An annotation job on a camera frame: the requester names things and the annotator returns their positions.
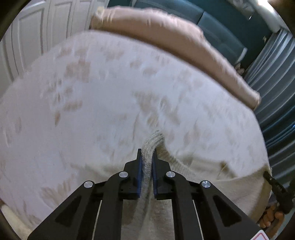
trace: finger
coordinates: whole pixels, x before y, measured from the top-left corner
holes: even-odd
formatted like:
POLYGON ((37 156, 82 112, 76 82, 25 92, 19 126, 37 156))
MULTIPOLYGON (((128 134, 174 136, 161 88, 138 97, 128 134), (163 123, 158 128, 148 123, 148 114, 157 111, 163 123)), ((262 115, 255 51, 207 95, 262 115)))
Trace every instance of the finger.
POLYGON ((267 214, 263 216, 263 222, 267 227, 271 225, 271 222, 269 221, 267 214))
POLYGON ((270 230, 266 235, 269 237, 269 238, 272 238, 276 233, 277 231, 279 230, 280 226, 282 226, 283 222, 284 222, 284 214, 282 212, 276 212, 275 213, 275 218, 277 218, 279 221, 278 223, 273 227, 272 230, 270 230))
POLYGON ((260 219, 259 226, 261 228, 266 228, 266 225, 264 224, 263 219, 260 219))
POLYGON ((275 213, 275 218, 276 218, 276 219, 279 219, 279 220, 284 220, 285 215, 284 215, 283 212, 276 212, 276 213, 275 213))
POLYGON ((274 218, 275 218, 274 213, 273 213, 273 210, 269 208, 269 209, 266 211, 266 214, 267 214, 268 220, 269 220, 270 222, 272 222, 272 221, 274 220, 274 218))

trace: blue gripper pad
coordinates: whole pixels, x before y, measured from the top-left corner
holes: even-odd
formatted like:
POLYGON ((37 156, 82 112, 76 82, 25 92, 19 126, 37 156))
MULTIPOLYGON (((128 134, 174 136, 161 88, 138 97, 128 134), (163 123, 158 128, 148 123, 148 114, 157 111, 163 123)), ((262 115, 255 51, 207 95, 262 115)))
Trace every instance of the blue gripper pad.
POLYGON ((142 181, 142 155, 140 154, 137 172, 137 196, 140 197, 142 181))
POLYGON ((156 173, 156 164, 155 164, 155 154, 152 156, 152 178, 153 178, 153 188, 154 188, 154 197, 158 195, 157 189, 157 173, 156 173))

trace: human hand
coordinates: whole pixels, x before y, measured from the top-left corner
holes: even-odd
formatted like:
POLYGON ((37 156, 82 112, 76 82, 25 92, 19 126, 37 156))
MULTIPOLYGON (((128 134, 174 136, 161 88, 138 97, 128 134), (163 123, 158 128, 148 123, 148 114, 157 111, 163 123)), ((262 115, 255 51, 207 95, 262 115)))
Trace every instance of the human hand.
POLYGON ((284 222, 284 218, 285 218, 285 215, 284 215, 283 212, 276 212, 276 213, 274 213, 275 208, 276 208, 276 206, 275 205, 272 205, 266 211, 266 213, 260 219, 260 222, 259 222, 259 225, 260 225, 261 228, 266 228, 266 227, 268 228, 268 227, 271 226, 271 222, 274 219, 277 219, 278 220, 278 222, 275 224, 275 226, 269 232, 266 233, 266 235, 269 238, 272 238, 277 233, 278 229, 280 228, 280 226, 284 222))

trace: beige knitted fabric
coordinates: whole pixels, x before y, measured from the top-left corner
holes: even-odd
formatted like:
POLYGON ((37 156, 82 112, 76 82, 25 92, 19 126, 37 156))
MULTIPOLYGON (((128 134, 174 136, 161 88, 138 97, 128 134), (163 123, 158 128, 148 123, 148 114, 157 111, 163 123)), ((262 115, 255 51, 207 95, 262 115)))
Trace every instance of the beige knitted fabric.
MULTIPOLYGON (((123 207, 123 219, 122 219, 122 240, 127 239, 171 239, 174 237, 174 226, 173 226, 173 213, 170 200, 157 201, 153 195, 152 185, 152 155, 157 148, 158 158, 165 160, 170 163, 170 167, 173 171, 182 174, 187 180, 200 182, 206 179, 206 175, 210 176, 216 169, 220 169, 219 164, 216 163, 204 163, 198 161, 195 163, 195 169, 191 170, 178 161, 176 158, 171 156, 165 148, 165 138, 160 131, 155 131, 151 137, 145 142, 142 147, 142 161, 143 161, 143 178, 142 178, 142 189, 141 196, 138 201, 125 201, 123 207)), ((244 202, 244 209, 249 210, 247 202, 251 202, 253 197, 257 197, 260 192, 249 191, 252 184, 265 184, 261 180, 261 175, 266 168, 262 168, 257 172, 246 176, 244 178, 232 179, 234 173, 231 172, 227 166, 219 173, 219 179, 213 182, 213 184, 221 191, 226 192, 227 197, 231 200, 244 202), (237 195, 233 190, 229 189, 244 189, 244 194, 237 195)), ((265 197, 258 202, 257 207, 251 209, 249 215, 254 221, 256 221, 262 212, 257 211, 261 209, 261 204, 265 204, 265 197)))

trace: fabric fold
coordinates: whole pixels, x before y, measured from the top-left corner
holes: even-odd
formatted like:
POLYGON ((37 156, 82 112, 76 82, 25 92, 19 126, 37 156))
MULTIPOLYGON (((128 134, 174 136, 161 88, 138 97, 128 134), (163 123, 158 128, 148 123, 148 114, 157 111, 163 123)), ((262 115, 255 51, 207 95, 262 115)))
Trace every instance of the fabric fold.
POLYGON ((169 154, 165 147, 164 135, 157 130, 142 147, 143 178, 141 196, 138 201, 124 204, 122 239, 169 239, 174 235, 173 212, 170 200, 157 201, 153 195, 151 175, 152 156, 155 149, 157 149, 158 158, 169 162, 173 171, 180 173, 189 181, 198 183, 202 180, 209 180, 255 222, 263 214, 270 196, 270 185, 263 178, 263 172, 269 170, 267 165, 242 178, 228 176, 224 180, 214 179, 214 176, 208 174, 206 170, 210 168, 214 172, 219 168, 218 163, 209 163, 205 167, 206 169, 204 169, 204 164, 201 163, 198 168, 199 172, 192 171, 169 154), (253 189, 251 187, 253 184, 260 187, 253 189), (254 207, 251 204, 253 201, 257 202, 254 207))
POLYGON ((92 18, 91 29, 110 31, 155 45, 199 68, 251 109, 260 104, 259 93, 190 21, 159 9, 99 7, 92 18))

